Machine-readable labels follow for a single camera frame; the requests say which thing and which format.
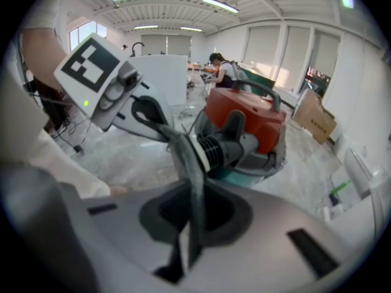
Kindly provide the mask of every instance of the floor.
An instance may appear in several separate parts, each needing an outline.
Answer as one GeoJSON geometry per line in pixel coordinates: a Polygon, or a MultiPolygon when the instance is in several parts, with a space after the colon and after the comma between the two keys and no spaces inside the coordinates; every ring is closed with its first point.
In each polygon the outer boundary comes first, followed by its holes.
{"type": "MultiPolygon", "coordinates": [[[[172,107],[175,127],[179,131],[183,131],[183,127],[188,130],[205,105],[203,84],[199,75],[199,72],[195,72],[191,76],[196,87],[189,92],[186,105],[172,107]],[[190,116],[183,117],[181,111],[186,106],[192,107],[188,110],[190,116]]],[[[253,189],[282,197],[323,219],[323,207],[330,205],[330,175],[339,168],[340,162],[328,143],[320,145],[290,119],[291,109],[283,105],[283,110],[288,112],[288,163],[281,172],[256,184],[253,189]]],[[[86,138],[82,145],[84,154],[75,153],[60,138],[56,138],[56,141],[74,161],[110,186],[145,190],[177,179],[166,144],[132,136],[115,127],[111,127],[108,132],[102,132],[95,125],[90,125],[88,120],[83,121],[85,116],[75,107],[70,114],[73,122],[80,124],[73,134],[68,133],[71,129],[69,126],[62,136],[73,145],[80,144],[83,138],[86,138]]]]}

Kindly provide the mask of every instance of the white wall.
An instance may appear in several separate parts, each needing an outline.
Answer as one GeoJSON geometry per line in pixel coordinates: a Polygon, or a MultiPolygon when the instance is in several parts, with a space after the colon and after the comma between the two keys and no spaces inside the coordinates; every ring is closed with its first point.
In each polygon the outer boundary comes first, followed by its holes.
{"type": "Polygon", "coordinates": [[[333,77],[324,107],[335,115],[350,144],[391,176],[391,69],[377,47],[345,33],[333,77]]]}
{"type": "MultiPolygon", "coordinates": [[[[131,47],[136,42],[141,42],[141,34],[134,33],[131,35],[121,35],[120,33],[108,28],[106,39],[118,46],[119,48],[121,48],[123,45],[127,45],[129,47],[127,51],[130,51],[131,54],[131,47]]],[[[136,53],[136,56],[141,56],[141,48],[141,45],[136,45],[134,47],[134,52],[136,53]]]]}
{"type": "Polygon", "coordinates": [[[95,21],[103,26],[111,27],[112,23],[104,19],[102,16],[94,16],[93,9],[88,7],[80,0],[64,0],[63,8],[67,12],[73,12],[79,16],[89,19],[90,21],[95,21]]]}
{"type": "Polygon", "coordinates": [[[190,62],[199,62],[202,66],[208,63],[209,54],[206,51],[206,37],[202,34],[191,36],[190,62]]]}
{"type": "Polygon", "coordinates": [[[227,60],[240,62],[244,54],[244,45],[247,39],[248,25],[242,25],[227,29],[206,38],[206,56],[214,52],[219,52],[227,60]]]}

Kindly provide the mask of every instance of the person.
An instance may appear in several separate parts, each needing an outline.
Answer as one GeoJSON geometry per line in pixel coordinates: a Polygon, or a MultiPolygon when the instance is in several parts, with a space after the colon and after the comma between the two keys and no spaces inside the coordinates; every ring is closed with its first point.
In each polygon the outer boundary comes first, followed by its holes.
{"type": "Polygon", "coordinates": [[[227,61],[220,53],[212,53],[209,61],[218,68],[217,77],[209,79],[216,83],[216,88],[232,88],[236,81],[235,71],[231,62],[227,61]]]}
{"type": "MultiPolygon", "coordinates": [[[[54,32],[54,23],[60,1],[37,0],[27,13],[20,26],[19,33],[15,36],[15,40],[11,42],[3,61],[1,75],[5,84],[2,87],[8,86],[8,92],[13,93],[7,99],[13,99],[17,103],[29,102],[30,98],[27,98],[28,100],[25,98],[27,93],[21,89],[24,83],[22,80],[24,77],[21,76],[23,75],[21,71],[23,64],[21,61],[23,59],[37,79],[53,89],[62,91],[62,87],[54,77],[54,70],[66,56],[54,32]]],[[[0,99],[3,99],[2,104],[6,104],[5,97],[0,96],[0,99]]],[[[122,187],[110,188],[102,180],[84,170],[68,157],[48,133],[42,130],[44,125],[42,123],[45,121],[38,120],[38,117],[45,118],[42,110],[34,103],[31,105],[31,112],[27,111],[27,114],[19,115],[20,112],[14,112],[15,117],[19,116],[17,120],[7,121],[6,117],[2,117],[2,120],[0,120],[5,122],[0,137],[7,145],[7,149],[4,149],[5,147],[1,149],[1,161],[21,161],[44,169],[54,176],[58,182],[74,185],[81,198],[126,192],[126,189],[122,187]],[[40,131],[35,123],[41,124],[40,131]],[[21,138],[25,135],[23,132],[30,135],[23,139],[24,143],[22,144],[21,138]]]]}

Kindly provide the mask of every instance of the ceiling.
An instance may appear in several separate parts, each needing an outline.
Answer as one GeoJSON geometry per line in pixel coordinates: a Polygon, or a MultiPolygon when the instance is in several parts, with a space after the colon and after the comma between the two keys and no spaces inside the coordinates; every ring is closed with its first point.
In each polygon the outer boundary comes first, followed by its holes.
{"type": "MultiPolygon", "coordinates": [[[[181,26],[196,27],[211,34],[262,19],[306,19],[341,25],[340,0],[218,0],[238,9],[235,14],[202,0],[80,1],[94,10],[94,16],[103,18],[124,34],[133,31],[134,26],[148,24],[157,24],[165,31],[181,26]]],[[[352,12],[360,18],[362,11],[352,12]]]]}

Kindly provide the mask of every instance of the gray cable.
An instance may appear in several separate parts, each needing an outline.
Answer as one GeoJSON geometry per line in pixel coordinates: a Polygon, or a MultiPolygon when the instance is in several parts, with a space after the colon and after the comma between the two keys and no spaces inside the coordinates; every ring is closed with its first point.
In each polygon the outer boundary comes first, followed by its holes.
{"type": "Polygon", "coordinates": [[[86,141],[88,130],[90,130],[91,124],[92,124],[92,121],[90,121],[90,124],[88,125],[88,127],[86,129],[86,133],[84,134],[84,138],[83,138],[82,142],[80,143],[80,145],[82,145],[84,143],[84,141],[86,141]]]}
{"type": "Polygon", "coordinates": [[[191,229],[197,245],[200,247],[205,231],[205,200],[203,192],[203,171],[188,137],[167,125],[159,126],[159,130],[171,142],[173,151],[185,167],[191,184],[191,229]]]}
{"type": "Polygon", "coordinates": [[[59,40],[60,40],[60,42],[61,42],[61,47],[64,47],[64,46],[63,46],[63,44],[62,44],[61,37],[60,37],[59,35],[57,35],[56,28],[53,28],[53,30],[54,30],[54,35],[55,35],[55,36],[56,36],[56,38],[57,38],[57,39],[59,39],[59,40]]]}
{"type": "Polygon", "coordinates": [[[200,117],[200,115],[201,115],[201,113],[202,113],[203,110],[204,110],[204,109],[200,110],[200,112],[197,114],[197,116],[196,116],[196,118],[195,118],[193,124],[191,124],[191,127],[190,127],[189,131],[187,132],[187,135],[190,135],[191,130],[193,129],[194,125],[196,124],[196,121],[197,121],[198,118],[200,117]]]}
{"type": "Polygon", "coordinates": [[[34,94],[32,93],[31,83],[30,83],[30,82],[28,81],[28,79],[27,79],[26,72],[23,71],[23,62],[24,62],[24,60],[23,60],[23,51],[22,51],[22,47],[21,47],[21,45],[20,45],[20,37],[19,37],[19,35],[18,35],[17,38],[18,38],[18,54],[19,54],[19,61],[20,61],[20,65],[21,65],[21,69],[22,69],[22,73],[23,73],[23,78],[24,78],[23,80],[24,80],[24,83],[27,84],[27,85],[29,86],[31,95],[34,95],[34,94]]]}
{"type": "Polygon", "coordinates": [[[79,123],[75,124],[75,123],[73,123],[73,121],[71,121],[71,119],[70,119],[70,123],[73,125],[73,127],[72,127],[71,129],[68,130],[68,134],[69,134],[69,135],[74,134],[75,131],[76,131],[76,128],[77,128],[80,124],[83,124],[86,120],[88,120],[88,118],[85,118],[85,119],[83,119],[82,121],[80,121],[79,123]]]}
{"type": "Polygon", "coordinates": [[[74,149],[74,146],[68,141],[68,140],[65,140],[62,136],[61,136],[61,133],[57,132],[57,136],[56,138],[59,137],[62,141],[64,141],[65,143],[67,143],[71,148],[74,149]]]}

